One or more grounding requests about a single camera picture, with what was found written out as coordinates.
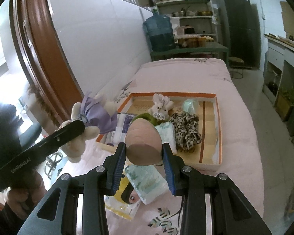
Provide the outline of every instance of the hand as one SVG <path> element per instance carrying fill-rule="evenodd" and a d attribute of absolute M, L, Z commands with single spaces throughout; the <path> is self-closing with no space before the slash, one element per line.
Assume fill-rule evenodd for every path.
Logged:
<path fill-rule="evenodd" d="M 42 197 L 46 194 L 43 178 L 36 171 L 34 174 L 34 181 L 34 185 L 31 189 L 12 188 L 7 193 L 6 202 L 8 203 L 11 210 L 21 220 L 25 220 L 28 217 L 26 210 L 29 210 L 29 207 L 26 205 L 25 201 L 27 200 L 29 194 L 32 197 L 34 206 L 36 206 Z"/>

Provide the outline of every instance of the tiled floor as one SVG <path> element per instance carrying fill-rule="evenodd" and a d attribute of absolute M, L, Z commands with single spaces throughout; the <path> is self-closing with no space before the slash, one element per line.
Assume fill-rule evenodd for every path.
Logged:
<path fill-rule="evenodd" d="M 273 235 L 284 234 L 289 222 L 283 218 L 294 185 L 294 146 L 285 124 L 262 92 L 262 71 L 244 70 L 233 83 L 253 118 L 264 172 L 264 221 Z"/>

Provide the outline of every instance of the refrigerator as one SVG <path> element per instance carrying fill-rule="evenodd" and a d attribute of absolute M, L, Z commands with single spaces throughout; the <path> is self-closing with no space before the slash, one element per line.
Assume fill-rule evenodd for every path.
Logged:
<path fill-rule="evenodd" d="M 216 0 L 223 45 L 230 57 L 244 60 L 247 68 L 259 67 L 260 31 L 258 15 L 250 0 Z"/>

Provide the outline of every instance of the egg-shaped sponge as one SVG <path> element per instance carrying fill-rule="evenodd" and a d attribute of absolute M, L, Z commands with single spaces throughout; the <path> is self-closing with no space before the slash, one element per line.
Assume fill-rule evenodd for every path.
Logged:
<path fill-rule="evenodd" d="M 162 160 L 162 140 L 157 129 L 143 118 L 136 119 L 125 137 L 126 156 L 134 165 L 153 165 Z"/>

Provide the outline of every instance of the bed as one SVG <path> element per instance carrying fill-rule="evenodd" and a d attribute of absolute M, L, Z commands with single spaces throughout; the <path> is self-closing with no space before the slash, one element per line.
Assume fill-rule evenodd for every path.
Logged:
<path fill-rule="evenodd" d="M 129 84 L 128 92 L 198 92 L 215 93 L 218 98 L 222 125 L 222 165 L 216 175 L 226 173 L 245 194 L 260 216 L 263 216 L 264 182 L 256 131 L 250 113 L 237 92 L 227 67 L 219 59 L 169 59 L 141 66 Z M 90 140 L 77 164 L 68 162 L 62 173 L 82 175 L 101 165 L 111 155 L 111 147 Z M 82 198 L 79 200 L 77 233 L 82 234 Z M 107 222 L 110 235 L 179 234 L 181 197 L 170 192 L 149 205 L 141 204 L 132 221 L 110 211 Z M 211 219 L 207 219 L 207 234 L 211 234 Z"/>

